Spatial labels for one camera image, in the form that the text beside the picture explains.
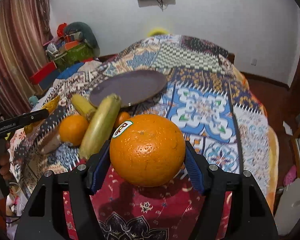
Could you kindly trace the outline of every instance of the oval plate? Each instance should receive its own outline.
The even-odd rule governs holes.
[[[111,77],[90,93],[90,103],[98,107],[106,96],[121,97],[121,107],[139,104],[159,93],[167,84],[166,76],[154,70],[136,70]]]

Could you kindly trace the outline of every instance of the silver screw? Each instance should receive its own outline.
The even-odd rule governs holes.
[[[80,164],[80,165],[78,165],[78,167],[77,167],[77,169],[79,170],[79,171],[83,171],[83,170],[85,170],[86,169],[86,165],[85,164]]]
[[[251,172],[250,171],[243,171],[243,174],[246,177],[250,177],[251,176]]]
[[[52,174],[52,171],[51,171],[51,170],[48,170],[48,171],[45,171],[45,172],[44,172],[44,175],[45,175],[46,177],[51,176],[51,174]]]
[[[209,169],[212,170],[212,171],[216,171],[218,169],[218,166],[215,165],[215,164],[210,164]]]

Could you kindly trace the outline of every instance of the brown floor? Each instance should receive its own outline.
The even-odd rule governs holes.
[[[284,117],[280,110],[288,91],[270,83],[248,79],[250,90],[265,106],[269,125],[277,134],[279,141],[278,186],[283,185],[283,178],[294,164],[294,155],[290,146],[290,137],[282,126]]]

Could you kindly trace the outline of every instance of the curtain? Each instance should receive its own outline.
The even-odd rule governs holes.
[[[49,8],[49,0],[0,0],[0,113],[5,118],[29,112],[28,98],[39,92],[29,77],[47,63]]]

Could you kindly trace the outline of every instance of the patterned blanket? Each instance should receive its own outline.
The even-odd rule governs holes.
[[[34,110],[60,95],[58,108],[31,137],[21,129],[11,140],[12,172],[25,195],[30,196],[45,170],[66,172],[80,162],[78,149],[65,144],[48,155],[37,150],[55,124],[76,113],[71,95],[88,98],[90,91],[107,78],[150,69],[166,75],[167,89],[131,107],[131,116],[164,116],[209,163],[227,172],[251,171],[272,209],[278,155],[277,150],[271,150],[269,138],[276,137],[263,105],[242,84],[242,76],[238,77],[227,55],[225,49],[205,40],[160,35],[136,42],[112,62],[91,61],[67,69]],[[204,197],[192,188],[184,168],[162,187],[142,188],[128,184],[110,167],[102,189],[91,200],[106,239],[187,239]],[[77,239],[67,192],[64,202],[69,235]],[[230,204],[228,192],[218,238],[225,234]]]

